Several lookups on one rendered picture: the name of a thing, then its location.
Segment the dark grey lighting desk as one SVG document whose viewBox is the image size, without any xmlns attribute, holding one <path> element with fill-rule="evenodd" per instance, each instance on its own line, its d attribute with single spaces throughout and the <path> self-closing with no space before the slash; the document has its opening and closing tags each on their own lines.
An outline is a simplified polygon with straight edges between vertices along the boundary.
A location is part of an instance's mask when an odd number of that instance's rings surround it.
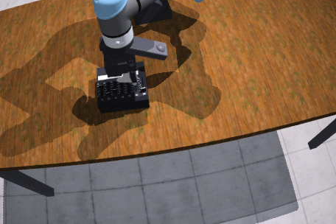
<svg viewBox="0 0 336 224">
<path fill-rule="evenodd" d="M 138 82 L 133 85 L 117 82 L 119 77 L 108 78 L 104 67 L 97 68 L 97 107 L 100 113 L 150 107 L 144 61 L 136 62 L 136 72 Z"/>
</svg>

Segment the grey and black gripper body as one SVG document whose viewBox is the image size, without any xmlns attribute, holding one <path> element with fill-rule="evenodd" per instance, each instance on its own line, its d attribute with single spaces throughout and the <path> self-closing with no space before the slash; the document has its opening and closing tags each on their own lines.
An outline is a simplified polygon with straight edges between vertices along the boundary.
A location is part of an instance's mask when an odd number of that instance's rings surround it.
<svg viewBox="0 0 336 224">
<path fill-rule="evenodd" d="M 125 53 L 132 45 L 133 39 L 127 46 L 114 49 L 105 44 L 103 37 L 99 37 L 99 49 L 104 55 L 104 68 L 108 78 L 120 77 L 122 74 L 130 72 L 130 67 L 134 67 L 136 71 L 135 55 Z"/>
</svg>

